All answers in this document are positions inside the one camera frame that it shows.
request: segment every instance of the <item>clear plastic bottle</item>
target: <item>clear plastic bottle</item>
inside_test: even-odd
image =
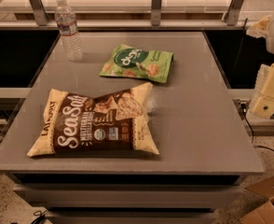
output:
[[[62,35],[62,43],[67,58],[73,62],[83,60],[83,49],[77,29],[75,13],[66,0],[57,0],[55,21]]]

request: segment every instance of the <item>concrete floor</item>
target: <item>concrete floor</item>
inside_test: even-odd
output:
[[[274,0],[245,0],[240,13],[240,19],[258,20],[263,16],[270,14],[274,10]],[[0,21],[15,20],[10,13],[0,13]],[[256,136],[253,139],[253,146],[265,146],[274,148],[274,136]],[[248,176],[241,183],[242,187],[247,187],[255,182],[274,176],[274,152],[268,149],[256,147],[260,154],[267,171],[263,175]],[[1,224],[25,224],[31,223],[34,219],[34,212],[44,211],[43,208],[32,208],[28,203],[15,194],[13,181],[6,175],[0,174],[0,223]],[[213,224],[238,224],[240,218],[257,206],[264,203],[265,198],[244,190],[243,193],[230,206],[224,209],[216,210],[216,220]]]

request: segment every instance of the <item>green bag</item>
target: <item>green bag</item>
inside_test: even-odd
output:
[[[127,45],[116,47],[107,63],[102,77],[146,78],[166,83],[173,60],[173,53],[159,50],[144,51]]]

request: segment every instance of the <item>chip bag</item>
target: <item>chip bag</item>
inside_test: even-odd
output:
[[[44,128],[28,156],[85,150],[142,150],[158,154],[147,122],[153,85],[91,98],[51,90]]]
[[[173,60],[173,53],[166,51],[144,51],[127,45],[116,47],[107,63],[104,64],[102,77],[146,78],[166,83]]]

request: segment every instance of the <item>gray tabletop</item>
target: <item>gray tabletop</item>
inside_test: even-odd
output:
[[[184,175],[264,172],[202,33],[80,35],[85,61],[69,62],[59,41],[0,146],[0,171]],[[98,76],[119,44],[174,53],[169,80],[166,84],[153,83],[148,105],[149,128],[159,157],[136,155],[133,151],[27,157],[42,130],[51,88],[98,97],[147,82]]]

